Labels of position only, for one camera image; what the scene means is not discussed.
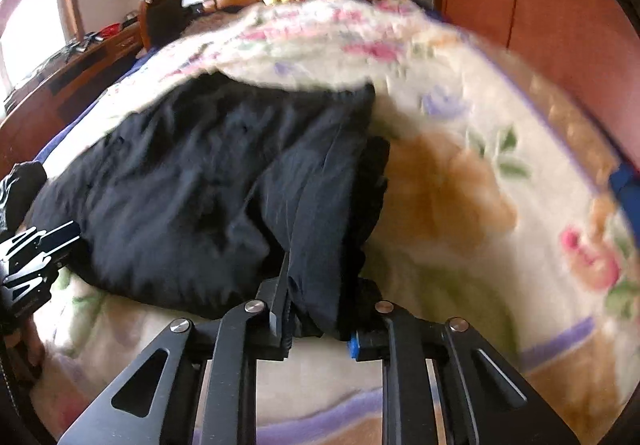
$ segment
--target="black metal bracket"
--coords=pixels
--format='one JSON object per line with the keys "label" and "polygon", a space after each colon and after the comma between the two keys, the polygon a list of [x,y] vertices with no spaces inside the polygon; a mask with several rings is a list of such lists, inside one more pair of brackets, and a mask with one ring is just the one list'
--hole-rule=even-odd
{"label": "black metal bracket", "polygon": [[[78,225],[70,222],[49,233],[31,229],[0,245],[4,334],[49,300],[58,267],[79,239]],[[197,326],[184,318],[171,322],[59,443],[191,445],[210,361],[200,443],[255,445],[256,362],[287,358],[300,322],[289,296],[288,268],[287,254],[279,276],[263,281],[255,299],[222,319]],[[579,444],[466,320],[427,322],[391,302],[361,297],[362,327],[349,346],[356,361],[382,361],[383,445],[438,443],[432,393],[440,400],[447,445]]]}
{"label": "black metal bracket", "polygon": [[0,335],[9,335],[51,298],[58,266],[80,240],[68,222],[54,231],[35,228],[0,244]]}

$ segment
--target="black jacket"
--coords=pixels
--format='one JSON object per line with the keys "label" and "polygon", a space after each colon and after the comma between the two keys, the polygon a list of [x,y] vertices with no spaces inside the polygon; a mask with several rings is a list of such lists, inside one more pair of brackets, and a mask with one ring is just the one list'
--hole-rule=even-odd
{"label": "black jacket", "polygon": [[374,90],[289,92],[203,75],[126,118],[37,196],[30,225],[77,221],[70,268],[111,293],[208,318],[253,298],[290,252],[290,292],[324,332],[382,207]]}
{"label": "black jacket", "polygon": [[14,165],[0,181],[0,243],[14,237],[46,181],[47,173],[37,161]]}

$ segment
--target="floral blanket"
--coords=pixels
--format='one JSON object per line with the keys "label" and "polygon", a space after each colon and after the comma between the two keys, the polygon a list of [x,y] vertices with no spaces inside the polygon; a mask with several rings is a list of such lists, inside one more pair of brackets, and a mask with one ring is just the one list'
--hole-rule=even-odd
{"label": "floral blanket", "polygon": [[[364,275],[418,317],[468,319],[583,443],[602,436],[640,379],[640,267],[606,193],[618,162],[562,91],[410,0],[257,4],[111,87],[48,175],[215,70],[296,89],[373,82],[372,131],[391,151]],[[175,316],[63,270],[36,316],[48,353],[32,399],[49,430],[59,437]],[[343,343],[295,342],[283,364],[258,365],[258,443],[378,444],[381,385],[380,364],[351,361]]]}

